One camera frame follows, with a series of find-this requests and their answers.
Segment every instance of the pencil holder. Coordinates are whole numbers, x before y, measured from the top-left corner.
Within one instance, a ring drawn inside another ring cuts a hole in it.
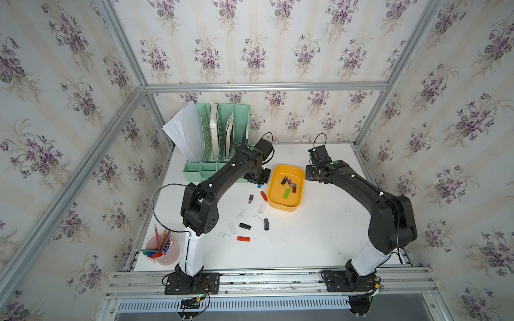
[[[159,234],[159,242],[162,240],[162,233]],[[170,241],[168,241],[164,246],[169,245],[170,247],[166,251],[166,253],[158,258],[148,258],[154,263],[159,263],[162,266],[169,266],[175,263],[178,258],[180,257],[180,248],[178,247],[177,242],[172,238],[170,238]],[[151,239],[148,240],[146,243],[146,247],[144,247],[147,250],[158,250],[157,246],[157,238],[153,236]]]

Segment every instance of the purple flower pattern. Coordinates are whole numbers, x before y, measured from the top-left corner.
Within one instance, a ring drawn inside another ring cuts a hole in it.
[[[362,116],[362,119],[359,119],[355,125],[354,125],[354,128],[355,128],[355,132],[353,133],[353,135],[355,137],[357,137],[357,134],[359,133],[360,129],[362,128],[362,124],[364,123],[364,119],[366,119],[366,115]]]
[[[186,103],[192,101],[196,104],[196,101],[198,100],[198,96],[201,96],[201,92],[181,92],[178,94],[181,98],[184,98],[184,101]]]
[[[360,149],[360,154],[362,155],[362,158],[364,159],[365,162],[369,162],[370,161],[370,152],[368,151],[368,144],[364,144],[363,147],[361,147]]]
[[[346,47],[339,58],[339,61],[344,62],[344,65],[337,70],[337,76],[341,81],[346,81],[357,74],[357,69],[360,69],[362,62],[366,59],[367,51],[365,44],[372,39],[364,37],[361,41],[357,41],[357,39],[350,40],[350,47]]]
[[[360,104],[367,96],[371,96],[373,93],[372,90],[350,90],[350,104],[348,104],[348,109],[358,110],[360,108]]]
[[[290,112],[287,114],[287,118],[284,120],[284,124],[287,126],[287,133],[290,136],[296,134],[300,124],[304,123],[303,115],[299,115],[297,112]]]
[[[44,3],[41,9],[50,17],[50,21],[48,21],[49,29],[56,34],[57,44],[59,46],[69,46],[71,59],[75,62],[77,68],[81,69],[82,66],[87,72],[91,73],[95,64],[92,60],[93,54],[86,50],[89,43],[82,34],[83,28],[74,17],[55,3],[52,3],[52,5]]]
[[[3,230],[6,223],[0,221],[0,225],[2,226],[1,230]],[[7,265],[20,247],[20,241],[14,240],[17,232],[18,230],[14,229],[11,233],[0,235],[0,266]]]
[[[146,138],[148,138],[148,145],[153,148],[155,151],[160,150],[160,144],[159,144],[159,132],[155,129],[148,132],[146,134]]]
[[[325,26],[325,34],[328,34],[328,42],[341,37],[344,26],[352,23],[352,14],[357,11],[358,0],[329,0],[329,6],[325,13],[332,16]]]
[[[152,172],[154,173],[155,179],[158,179],[161,176],[163,168],[164,167],[161,164],[157,164],[157,166],[154,167]]]
[[[23,291],[15,291],[14,297],[18,299],[22,294]],[[4,321],[41,321],[45,313],[46,310],[44,310],[43,304],[36,303],[26,309],[25,305],[19,300],[9,301],[4,310]]]
[[[325,118],[321,120],[322,132],[325,134],[330,134],[334,127],[341,123],[341,116],[336,115],[333,112],[327,112]]]
[[[79,215],[75,210],[77,206],[77,203],[73,203],[73,208],[69,210],[64,216],[64,219],[61,220],[61,224],[57,227],[53,236],[54,240],[60,240],[64,235],[66,238],[70,239],[70,242],[77,241],[80,243],[80,237],[83,233],[90,236],[91,226],[89,225],[89,222],[83,221],[79,218]]]
[[[132,251],[132,239],[125,240],[123,244],[116,249],[116,255],[113,256],[114,261],[118,262],[119,269],[123,269],[129,259],[130,252]]]
[[[490,277],[490,270],[494,270],[499,277],[514,274],[514,232],[505,233],[492,230],[489,233],[482,232],[483,242],[478,244],[473,241],[464,247],[469,249],[465,259],[477,271],[484,271]]]
[[[382,114],[382,119],[384,122],[381,126],[386,126],[389,124],[390,120],[394,116],[400,115],[401,109],[403,108],[403,104],[400,103],[400,95],[398,92],[395,92],[393,96],[389,99],[387,99],[387,102],[385,103],[385,110]]]
[[[14,133],[16,139],[6,139],[0,143],[0,148],[4,152],[18,154],[10,158],[10,166],[13,170],[17,168],[23,179],[28,178],[32,173],[37,172],[41,176],[41,185],[45,185],[50,190],[54,190],[54,183],[64,186],[71,177],[67,169],[69,162],[60,161],[63,154],[55,149],[55,140],[49,140],[43,135],[33,135],[25,132],[30,124],[28,119],[21,122],[18,127],[14,122]]]
[[[221,28],[227,26],[228,33],[235,30],[235,26],[237,23],[235,20],[237,17],[235,16],[235,10],[237,9],[237,2],[243,2],[243,0],[212,0],[212,4],[219,8],[219,22],[221,23]]]
[[[200,77],[205,77],[208,83],[214,82],[216,76],[219,73],[216,69],[219,69],[219,61],[221,57],[219,52],[214,48],[214,42],[217,40],[216,37],[208,36],[205,42],[202,39],[196,39],[195,43],[200,48],[194,48],[194,61],[200,62]]]
[[[454,244],[449,237],[451,228],[446,225],[446,220],[434,221],[428,220],[427,230],[425,230],[421,239],[423,244],[421,247],[425,250],[433,250],[434,248],[444,249],[445,253],[451,251],[451,245]]]
[[[102,270],[96,260],[97,255],[93,255],[91,258],[84,258],[84,264],[82,267],[72,271],[72,278],[66,281],[66,284],[73,288],[75,298],[77,295],[85,293],[88,289],[91,292],[101,290],[102,282],[107,280],[107,271]]]
[[[337,142],[337,143],[349,142],[350,138],[347,135],[345,135],[344,133],[336,133],[336,135],[333,138],[331,138],[330,141]]]
[[[125,231],[125,227],[130,228],[130,219],[123,213],[123,203],[114,200],[113,206],[105,208],[102,220],[107,223],[107,230],[118,229],[119,232]]]
[[[269,111],[271,116],[278,114],[285,103],[286,100],[286,92],[285,91],[267,91],[264,100],[268,101],[268,105],[266,106],[266,111]]]
[[[442,97],[450,76],[458,74],[458,71],[454,69],[455,67],[451,67],[446,70],[443,64],[439,64],[436,71],[429,72],[427,77],[421,81],[423,90],[416,93],[412,99],[415,101],[412,110],[417,109],[416,112],[427,110],[427,103],[433,105],[437,97]]]
[[[136,212],[139,214],[139,218],[144,218],[146,213],[148,212],[148,208],[150,206],[150,200],[148,198],[144,198],[143,194],[139,198],[139,205],[136,207]]]
[[[458,305],[457,312],[458,316],[467,319],[482,320],[482,321],[502,321],[499,315],[500,303],[496,303],[493,297],[493,290],[484,288],[478,290],[473,284],[469,284],[464,289],[464,294],[456,294],[453,300]]]
[[[239,104],[243,95],[246,95],[246,91],[231,91],[225,93],[225,96],[228,97],[228,101],[232,104]]]
[[[446,31],[454,22],[462,21],[466,15],[466,1],[464,0],[448,0],[439,10],[437,18],[439,21],[435,24],[434,29],[430,32],[428,41],[431,45],[428,48],[435,47],[443,42]]]
[[[129,85],[125,66],[114,56],[115,51],[115,48],[110,49],[109,56],[103,58],[103,63],[107,65],[107,76],[111,85],[118,85],[120,95],[128,99],[132,93],[132,86]]]
[[[295,63],[296,72],[300,72],[300,75],[304,75],[309,72],[314,55],[320,52],[321,47],[318,46],[318,41],[320,40],[313,40],[310,34],[308,34],[307,39],[305,39],[302,34],[299,38],[298,44],[293,47],[293,52],[297,58],[297,62]]]
[[[387,177],[384,173],[375,176],[375,186],[377,186],[380,190],[387,190]]]
[[[473,65],[479,65],[480,69],[475,75],[484,76],[488,71],[494,72],[493,65],[501,65],[500,59],[504,54],[512,51],[514,44],[514,21],[511,20],[514,10],[510,13],[507,20],[496,23],[489,34],[491,43],[484,48],[483,52],[479,52],[478,59]]]
[[[396,184],[397,195],[407,195],[411,197],[416,195],[416,190],[418,187],[414,183],[416,181],[416,175],[413,174],[412,171],[408,171],[405,174],[400,173],[398,181],[398,184]]]
[[[167,72],[167,70],[170,70],[170,65],[168,64],[170,59],[166,56],[166,52],[159,47],[161,41],[161,38],[154,37],[150,42],[140,40],[139,43],[143,46],[140,51],[143,57],[142,61],[150,64],[152,78],[157,78],[157,81],[163,84],[168,81],[168,76],[170,76],[170,73]]]
[[[144,171],[142,159],[137,159],[135,162],[130,162],[128,171],[132,174],[132,180],[139,181],[143,185],[148,184],[148,176]]]
[[[385,7],[388,10],[385,13],[386,17],[382,19],[382,27],[380,29],[387,29],[385,34],[393,32],[398,26],[401,16],[411,3],[417,3],[417,0],[387,0],[385,2]]]
[[[398,48],[395,48],[391,53],[389,54],[389,57],[385,62],[389,64],[389,67],[384,69],[382,72],[382,78],[387,79],[389,75],[391,74],[391,71],[393,71],[393,67],[396,64],[396,61],[400,57],[401,51],[403,50],[403,45],[405,44],[405,40],[400,41],[400,45]]]
[[[0,80],[6,84],[7,91],[14,91],[22,101],[25,101],[25,90],[28,90],[37,102],[40,101],[41,90],[36,86],[39,82],[29,79],[32,72],[26,72],[21,67],[21,61],[16,58],[16,50],[20,46],[13,38],[7,37],[0,50]]]
[[[317,115],[323,109],[322,106],[326,105],[326,101],[330,98],[329,95],[330,92],[326,90],[309,92],[307,100],[309,100],[310,104],[307,106],[307,111],[310,112],[311,116]]]
[[[241,61],[246,62],[246,67],[244,71],[244,76],[248,76],[250,82],[255,82],[259,79],[259,76],[262,75],[263,69],[265,67],[264,60],[268,58],[266,56],[266,51],[263,48],[263,42],[266,40],[266,37],[258,36],[257,39],[245,39],[245,44],[249,47],[243,47],[241,53]]]
[[[430,142],[435,141],[435,139],[429,134],[430,126],[427,126],[427,122],[424,122],[418,128],[413,128],[411,139],[407,142],[407,146],[404,148],[404,150],[406,150],[404,157],[411,159],[417,155],[418,151],[422,149],[429,150],[430,147],[432,147]]]
[[[104,159],[100,161],[98,168],[93,172],[93,178],[96,179],[98,185],[103,182],[111,193],[114,189],[120,190],[121,172],[116,172],[118,166],[114,163],[114,158],[105,155]]]
[[[483,93],[478,101],[466,102],[466,107],[457,111],[461,120],[450,125],[443,130],[446,138],[443,144],[451,147],[464,146],[464,139],[475,141],[480,134],[487,135],[489,129],[494,125],[494,115],[498,107],[504,111],[514,110],[507,105],[507,100],[491,101],[491,95]]]
[[[300,0],[270,0],[269,3],[275,9],[274,11],[274,26],[275,29],[280,29],[280,34],[289,29],[291,10],[295,3]]]
[[[180,0],[148,0],[148,3],[157,8],[157,18],[161,22],[162,29],[173,35],[178,30],[177,18],[175,17],[175,3]]]
[[[443,168],[442,173],[436,174],[439,179],[438,182],[430,183],[427,186],[426,189],[432,189],[432,191],[428,192],[425,198],[430,199],[430,203],[437,203],[439,206],[441,206],[442,201],[446,204],[450,204],[454,200],[460,202],[466,194],[466,187],[469,184],[480,187],[475,176],[464,176],[462,175],[463,171],[459,165],[456,165],[453,169]]]
[[[61,83],[63,92],[68,96],[68,108],[81,111],[93,126],[103,127],[102,111],[93,101],[93,88],[80,80],[74,82],[73,79],[66,79],[67,83]]]
[[[263,116],[257,114],[250,114],[250,132],[255,136],[259,137],[261,126],[266,123]]]
[[[381,167],[383,163],[387,160],[391,161],[393,160],[393,143],[391,143],[391,140],[388,138],[385,140],[385,142],[380,143],[380,150],[377,153],[377,166]]]
[[[121,129],[121,133],[123,134],[123,137],[125,137],[125,141],[130,139],[134,149],[141,150],[143,142],[141,141],[139,128],[137,127],[137,122],[134,120],[134,118],[131,117],[129,120],[127,120],[127,123]]]

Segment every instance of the metal rail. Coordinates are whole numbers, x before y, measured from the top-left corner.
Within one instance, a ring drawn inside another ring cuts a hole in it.
[[[310,91],[310,90],[385,90],[385,81],[311,82],[311,83],[218,83],[218,84],[149,84],[150,93],[213,91]]]

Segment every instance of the orange plastic tray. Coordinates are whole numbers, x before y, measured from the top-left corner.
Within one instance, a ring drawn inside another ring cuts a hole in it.
[[[287,176],[291,183],[296,184],[296,193],[292,192],[292,188],[287,183],[282,185],[284,176]],[[268,189],[269,205],[275,209],[292,212],[300,206],[302,202],[303,182],[305,181],[305,172],[298,167],[289,165],[278,165],[273,170],[273,176]],[[284,192],[290,189],[289,196],[284,199]]]

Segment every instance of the pencil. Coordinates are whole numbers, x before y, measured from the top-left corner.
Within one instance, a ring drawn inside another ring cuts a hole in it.
[[[160,243],[160,248],[162,249],[164,246],[164,238],[166,237],[166,234],[168,233],[168,230],[164,229],[164,233],[162,234],[162,239],[161,239],[161,243]]]
[[[155,228],[155,242],[157,243],[157,248],[160,251],[159,233],[157,232],[157,224],[154,224],[154,228]]]

